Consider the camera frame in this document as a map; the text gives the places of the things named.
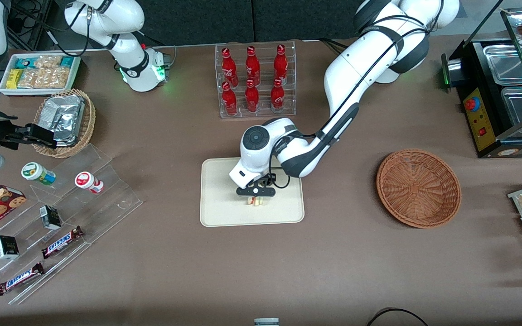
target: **empty wicker basket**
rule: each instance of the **empty wicker basket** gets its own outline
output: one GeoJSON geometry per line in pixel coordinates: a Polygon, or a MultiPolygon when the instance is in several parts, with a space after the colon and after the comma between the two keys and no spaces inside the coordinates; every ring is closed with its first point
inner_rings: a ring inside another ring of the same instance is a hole
{"type": "MultiPolygon", "coordinates": [[[[92,138],[92,134],[94,132],[94,123],[96,122],[96,109],[94,108],[94,103],[90,101],[90,98],[78,89],[70,89],[68,91],[63,91],[56,95],[52,95],[52,97],[57,96],[68,96],[68,95],[78,95],[81,96],[86,101],[86,107],[83,110],[82,123],[80,124],[80,130],[78,134],[78,143],[72,147],[58,147],[54,150],[47,148],[41,145],[33,145],[35,150],[39,154],[43,154],[46,156],[52,156],[56,158],[66,158],[71,157],[81,151],[88,143],[90,143],[90,139],[92,138]]],[[[38,123],[39,115],[42,112],[45,101],[42,105],[39,106],[38,112],[35,114],[34,123],[38,123]]]]}
{"type": "Polygon", "coordinates": [[[460,208],[456,175],[427,151],[407,149],[388,155],[377,172],[376,186],[388,211],[413,227],[444,225],[460,208]]]}

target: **tabletop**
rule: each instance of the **tabletop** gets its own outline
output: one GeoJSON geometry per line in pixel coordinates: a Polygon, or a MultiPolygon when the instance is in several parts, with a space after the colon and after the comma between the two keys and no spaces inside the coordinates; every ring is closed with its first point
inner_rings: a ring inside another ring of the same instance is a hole
{"type": "MultiPolygon", "coordinates": [[[[238,157],[244,130],[265,120],[220,119],[214,46],[178,48],[170,81],[147,93],[122,82],[108,52],[85,54],[74,87],[96,107],[92,143],[145,203],[27,301],[0,301],[0,325],[365,325],[390,306],[434,326],[522,325],[522,225],[506,198],[522,188],[522,159],[477,159],[456,93],[439,88],[440,56],[460,41],[432,37],[420,67],[366,91],[303,179],[300,223],[218,228],[199,222],[201,164],[238,157]],[[443,227],[403,225],[377,196],[379,164],[406,148],[438,155],[458,176],[462,206],[443,227]]],[[[323,78],[336,54],[296,46],[292,120],[310,134],[328,118],[323,78]]],[[[2,96],[0,110],[25,124],[41,102],[2,96]]],[[[28,194],[25,163],[61,162],[25,145],[0,154],[0,184],[28,194]]]]}

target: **small white box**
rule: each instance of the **small white box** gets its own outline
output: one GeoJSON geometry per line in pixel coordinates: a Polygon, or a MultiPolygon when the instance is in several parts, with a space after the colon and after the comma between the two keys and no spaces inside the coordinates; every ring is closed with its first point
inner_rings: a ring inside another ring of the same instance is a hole
{"type": "Polygon", "coordinates": [[[81,61],[80,57],[74,58],[72,62],[72,66],[70,67],[70,74],[68,74],[68,81],[66,82],[66,86],[64,88],[17,88],[17,89],[8,89],[6,87],[6,82],[9,78],[9,72],[15,67],[17,59],[21,58],[34,58],[41,55],[50,55],[50,56],[66,56],[62,52],[36,52],[36,53],[19,53],[13,54],[11,58],[9,58],[9,62],[7,67],[5,68],[4,76],[0,82],[0,92],[3,95],[7,95],[10,97],[20,96],[20,97],[31,97],[31,96],[45,96],[60,93],[61,91],[66,91],[72,88],[74,85],[74,80],[76,78],[76,73],[78,72],[79,64],[81,61]]]}
{"type": "Polygon", "coordinates": [[[17,241],[14,237],[0,235],[0,259],[14,259],[19,257],[17,241]]]}

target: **robotic arm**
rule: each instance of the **robotic arm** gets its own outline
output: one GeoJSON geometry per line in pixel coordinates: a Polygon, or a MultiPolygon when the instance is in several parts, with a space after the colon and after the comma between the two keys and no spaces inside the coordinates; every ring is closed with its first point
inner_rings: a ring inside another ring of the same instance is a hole
{"type": "Polygon", "coordinates": [[[133,90],[150,91],[166,80],[170,57],[144,49],[132,35],[145,24],[145,14],[135,0],[74,1],[64,9],[64,17],[68,24],[74,21],[74,32],[110,51],[133,90]]]}
{"type": "Polygon", "coordinates": [[[289,118],[276,118],[248,128],[241,138],[241,159],[229,173],[241,196],[261,191],[275,155],[288,176],[304,177],[356,118],[364,92],[374,83],[395,81],[422,63],[428,34],[455,19],[459,0],[365,0],[354,15],[359,38],[325,72],[329,120],[308,142],[289,118]]]}

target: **red cap bottle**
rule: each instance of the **red cap bottle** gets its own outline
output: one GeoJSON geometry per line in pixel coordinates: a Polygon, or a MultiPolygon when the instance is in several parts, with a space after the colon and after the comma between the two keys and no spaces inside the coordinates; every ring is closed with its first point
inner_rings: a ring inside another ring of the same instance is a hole
{"type": "Polygon", "coordinates": [[[285,56],[285,45],[279,44],[277,46],[277,56],[273,62],[275,70],[275,78],[281,80],[281,85],[287,83],[287,57],[285,56]]]}
{"type": "Polygon", "coordinates": [[[276,78],[273,81],[273,89],[271,90],[271,111],[274,113],[280,113],[283,111],[284,96],[285,91],[283,91],[283,87],[281,87],[281,80],[276,78]]]}
{"type": "Polygon", "coordinates": [[[259,59],[255,55],[255,48],[253,46],[247,47],[247,60],[245,60],[245,67],[247,68],[247,78],[253,79],[255,86],[261,83],[261,66],[259,59]]]}
{"type": "Polygon", "coordinates": [[[228,50],[228,48],[223,48],[221,50],[221,54],[223,55],[223,74],[225,75],[226,80],[231,83],[232,87],[237,87],[237,85],[239,85],[237,65],[231,58],[231,52],[228,50]]]}
{"type": "Polygon", "coordinates": [[[227,115],[237,115],[237,97],[235,96],[234,91],[231,90],[231,86],[228,84],[228,82],[223,82],[222,87],[223,105],[227,115]]]}
{"type": "Polygon", "coordinates": [[[247,110],[251,113],[257,112],[259,107],[259,91],[257,87],[255,87],[255,81],[251,78],[247,80],[245,99],[247,100],[247,110]]]}

